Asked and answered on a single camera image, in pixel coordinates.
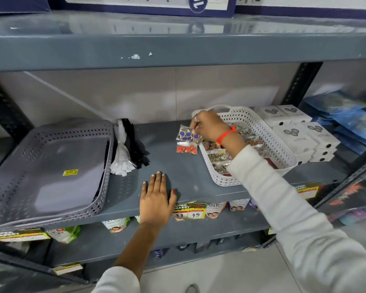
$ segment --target packet of purple buttons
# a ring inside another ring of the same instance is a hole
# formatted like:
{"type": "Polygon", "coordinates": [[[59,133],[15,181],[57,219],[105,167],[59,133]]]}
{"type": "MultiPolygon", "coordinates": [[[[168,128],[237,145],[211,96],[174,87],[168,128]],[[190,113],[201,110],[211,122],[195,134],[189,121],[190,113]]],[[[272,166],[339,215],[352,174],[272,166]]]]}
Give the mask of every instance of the packet of purple buttons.
{"type": "Polygon", "coordinates": [[[194,135],[191,128],[181,125],[176,140],[194,142],[196,144],[199,144],[200,142],[202,142],[203,137],[201,135],[194,135]]]}

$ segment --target wall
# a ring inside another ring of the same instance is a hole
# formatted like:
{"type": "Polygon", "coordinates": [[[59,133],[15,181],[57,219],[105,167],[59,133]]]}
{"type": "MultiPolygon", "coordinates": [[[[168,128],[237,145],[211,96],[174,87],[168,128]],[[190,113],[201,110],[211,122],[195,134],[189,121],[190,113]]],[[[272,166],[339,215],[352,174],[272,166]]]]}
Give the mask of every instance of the wall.
{"type": "MultiPolygon", "coordinates": [[[[192,111],[219,103],[279,104],[297,67],[283,63],[8,72],[0,73],[0,84],[35,126],[76,116],[148,123],[189,119],[192,111]]],[[[307,94],[338,88],[355,96],[366,94],[366,61],[324,63],[307,94]]],[[[0,127],[0,137],[6,135],[0,127]]]]}

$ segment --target number 10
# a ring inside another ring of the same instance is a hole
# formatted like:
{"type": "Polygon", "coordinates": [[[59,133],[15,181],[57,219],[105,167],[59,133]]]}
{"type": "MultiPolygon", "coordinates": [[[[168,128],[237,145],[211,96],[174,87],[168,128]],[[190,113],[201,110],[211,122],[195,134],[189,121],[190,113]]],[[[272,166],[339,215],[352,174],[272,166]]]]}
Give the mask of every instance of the number 10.
{"type": "Polygon", "coordinates": [[[194,0],[194,2],[195,3],[193,4],[193,6],[196,9],[198,9],[198,6],[201,6],[201,5],[205,4],[205,2],[203,0],[194,0]]]}

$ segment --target shoe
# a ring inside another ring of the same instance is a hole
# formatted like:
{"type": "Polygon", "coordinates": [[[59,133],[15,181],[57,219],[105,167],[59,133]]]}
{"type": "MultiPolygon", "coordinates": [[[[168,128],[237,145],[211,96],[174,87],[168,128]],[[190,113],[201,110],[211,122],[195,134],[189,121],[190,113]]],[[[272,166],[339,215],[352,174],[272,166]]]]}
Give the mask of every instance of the shoe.
{"type": "Polygon", "coordinates": [[[186,293],[200,293],[198,285],[197,284],[191,284],[186,289],[186,293]]]}

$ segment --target gray plastic basket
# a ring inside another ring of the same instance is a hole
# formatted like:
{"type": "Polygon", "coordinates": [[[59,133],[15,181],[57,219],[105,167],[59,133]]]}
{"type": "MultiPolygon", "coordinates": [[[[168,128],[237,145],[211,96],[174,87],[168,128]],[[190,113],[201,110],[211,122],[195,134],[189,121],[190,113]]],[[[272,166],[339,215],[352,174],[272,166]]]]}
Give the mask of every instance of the gray plastic basket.
{"type": "Polygon", "coordinates": [[[34,128],[0,166],[0,231],[97,214],[105,202],[113,143],[107,120],[34,128]]]}

